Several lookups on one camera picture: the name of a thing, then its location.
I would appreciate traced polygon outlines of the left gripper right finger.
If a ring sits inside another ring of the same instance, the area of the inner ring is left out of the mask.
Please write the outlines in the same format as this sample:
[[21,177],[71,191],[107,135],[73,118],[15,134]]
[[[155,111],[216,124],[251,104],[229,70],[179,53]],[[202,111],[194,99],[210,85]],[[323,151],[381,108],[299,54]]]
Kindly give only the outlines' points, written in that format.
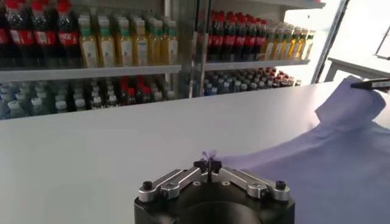
[[290,198],[290,188],[284,181],[257,177],[245,169],[223,167],[220,161],[214,159],[209,160],[209,180],[233,183],[248,196],[259,200],[271,198],[274,201],[288,201]]

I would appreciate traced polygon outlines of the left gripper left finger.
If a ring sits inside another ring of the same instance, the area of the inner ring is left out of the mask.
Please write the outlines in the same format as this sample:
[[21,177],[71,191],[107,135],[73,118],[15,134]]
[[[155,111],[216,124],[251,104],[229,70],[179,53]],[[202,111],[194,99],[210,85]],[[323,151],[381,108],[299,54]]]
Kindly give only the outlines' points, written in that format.
[[174,169],[155,181],[144,181],[138,190],[138,199],[143,203],[151,203],[160,197],[167,200],[177,198],[189,184],[204,182],[207,175],[208,161],[195,161],[189,169]]

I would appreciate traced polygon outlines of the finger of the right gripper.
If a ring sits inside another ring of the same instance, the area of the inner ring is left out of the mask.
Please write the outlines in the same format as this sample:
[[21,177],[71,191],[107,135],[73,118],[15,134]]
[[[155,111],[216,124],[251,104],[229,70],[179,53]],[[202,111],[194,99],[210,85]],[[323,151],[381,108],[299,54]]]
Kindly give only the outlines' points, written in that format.
[[386,79],[372,79],[363,82],[356,82],[350,85],[351,88],[368,89],[368,90],[389,90],[390,81]]

